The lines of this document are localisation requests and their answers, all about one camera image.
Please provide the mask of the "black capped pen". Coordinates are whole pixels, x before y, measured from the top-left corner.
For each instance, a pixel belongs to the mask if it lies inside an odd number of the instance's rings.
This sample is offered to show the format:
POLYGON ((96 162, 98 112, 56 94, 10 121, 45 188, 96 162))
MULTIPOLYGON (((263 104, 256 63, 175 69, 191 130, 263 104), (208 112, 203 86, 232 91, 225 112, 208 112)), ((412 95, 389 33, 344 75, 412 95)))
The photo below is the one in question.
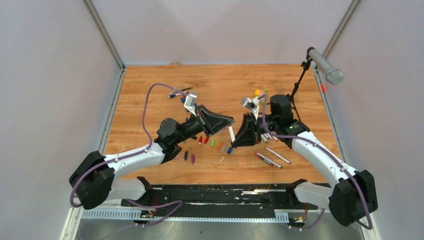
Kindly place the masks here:
POLYGON ((262 134, 261 135, 261 138, 267 143, 269 140, 268 140, 268 137, 267 137, 267 135, 266 134, 262 134))

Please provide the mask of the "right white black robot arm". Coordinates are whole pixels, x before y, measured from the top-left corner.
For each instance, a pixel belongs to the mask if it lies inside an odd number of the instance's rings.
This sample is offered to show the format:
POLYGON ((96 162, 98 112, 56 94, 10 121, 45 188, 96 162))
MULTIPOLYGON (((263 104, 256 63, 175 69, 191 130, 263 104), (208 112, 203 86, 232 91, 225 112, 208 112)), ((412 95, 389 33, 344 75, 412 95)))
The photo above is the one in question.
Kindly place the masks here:
POLYGON ((373 228, 370 214, 378 209, 378 201, 375 180, 369 171, 356 170, 328 150, 294 117, 288 96, 244 97, 241 104, 250 112, 243 115, 239 131, 231 138, 233 148, 259 144, 263 135, 275 137, 308 160, 328 182, 328 187, 305 179, 291 183, 285 195, 290 208, 311 204, 329 210, 345 227, 358 223, 368 230, 373 228))

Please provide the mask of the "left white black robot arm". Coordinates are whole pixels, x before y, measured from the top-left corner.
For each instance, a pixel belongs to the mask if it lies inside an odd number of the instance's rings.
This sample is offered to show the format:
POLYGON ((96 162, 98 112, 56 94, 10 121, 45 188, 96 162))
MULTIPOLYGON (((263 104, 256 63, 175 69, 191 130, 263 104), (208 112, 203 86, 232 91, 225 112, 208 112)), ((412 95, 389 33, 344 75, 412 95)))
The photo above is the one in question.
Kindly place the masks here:
POLYGON ((183 123, 173 118, 162 120, 156 132, 157 138, 145 146, 107 155, 98 150, 90 152, 69 178, 71 206, 91 210, 107 200, 116 199, 134 200, 142 207, 149 206, 153 193, 147 182, 138 178, 122 179, 122 176, 167 163, 182 151, 179 143, 201 132, 208 137, 213 136, 234 122, 231 116, 199 105, 183 123))

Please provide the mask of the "white pen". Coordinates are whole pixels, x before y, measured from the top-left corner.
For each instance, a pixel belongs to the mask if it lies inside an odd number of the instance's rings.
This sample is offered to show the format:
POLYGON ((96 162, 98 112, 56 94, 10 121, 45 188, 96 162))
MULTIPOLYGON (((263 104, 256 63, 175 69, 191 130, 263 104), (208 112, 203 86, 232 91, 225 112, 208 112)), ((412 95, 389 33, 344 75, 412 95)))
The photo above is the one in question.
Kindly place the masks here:
POLYGON ((235 141, 235 134, 234 134, 233 127, 231 125, 228 127, 228 131, 229 131, 231 142, 233 143, 235 141))

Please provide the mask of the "purple capped pen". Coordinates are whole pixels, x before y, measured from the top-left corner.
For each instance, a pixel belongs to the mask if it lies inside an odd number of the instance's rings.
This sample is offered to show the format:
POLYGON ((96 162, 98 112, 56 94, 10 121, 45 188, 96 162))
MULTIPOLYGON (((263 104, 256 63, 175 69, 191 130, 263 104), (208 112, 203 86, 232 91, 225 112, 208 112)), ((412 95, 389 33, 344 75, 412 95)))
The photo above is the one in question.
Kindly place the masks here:
POLYGON ((269 147, 266 146, 265 149, 267 151, 269 151, 270 153, 272 153, 273 155, 275 155, 276 157, 278 157, 279 159, 281 159, 284 162, 286 162, 287 164, 291 164, 291 162, 288 159, 284 158, 282 155, 278 154, 276 151, 272 150, 271 148, 269 148, 269 147))

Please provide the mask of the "blue capped pen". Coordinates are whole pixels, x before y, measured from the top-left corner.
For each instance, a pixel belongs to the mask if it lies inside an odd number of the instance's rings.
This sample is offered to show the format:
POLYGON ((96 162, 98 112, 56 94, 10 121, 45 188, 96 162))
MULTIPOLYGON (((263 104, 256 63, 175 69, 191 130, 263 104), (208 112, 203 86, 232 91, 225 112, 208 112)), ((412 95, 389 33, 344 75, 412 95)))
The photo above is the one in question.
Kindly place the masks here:
POLYGON ((179 90, 174 90, 174 91, 172 91, 172 92, 170 92, 168 94, 168 97, 170 99, 172 99, 172 98, 175 98, 176 96, 183 95, 183 93, 184 94, 188 94, 189 91, 192 90, 193 88, 194 88, 193 86, 190 86, 190 87, 187 87, 187 88, 183 88, 183 89, 179 89, 179 90))

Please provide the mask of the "red slim pen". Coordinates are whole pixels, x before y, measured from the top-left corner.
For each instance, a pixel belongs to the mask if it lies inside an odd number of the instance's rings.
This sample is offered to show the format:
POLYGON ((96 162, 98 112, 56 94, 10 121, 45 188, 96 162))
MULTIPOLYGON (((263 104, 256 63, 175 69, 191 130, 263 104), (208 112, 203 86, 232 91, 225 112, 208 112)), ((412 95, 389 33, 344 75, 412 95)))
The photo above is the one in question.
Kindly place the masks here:
POLYGON ((256 152, 252 152, 256 157, 258 157, 260 160, 262 160, 263 162, 265 162, 266 164, 270 165, 270 166, 274 166, 273 163, 271 163, 270 161, 266 160, 264 157, 260 156, 258 153, 256 152))

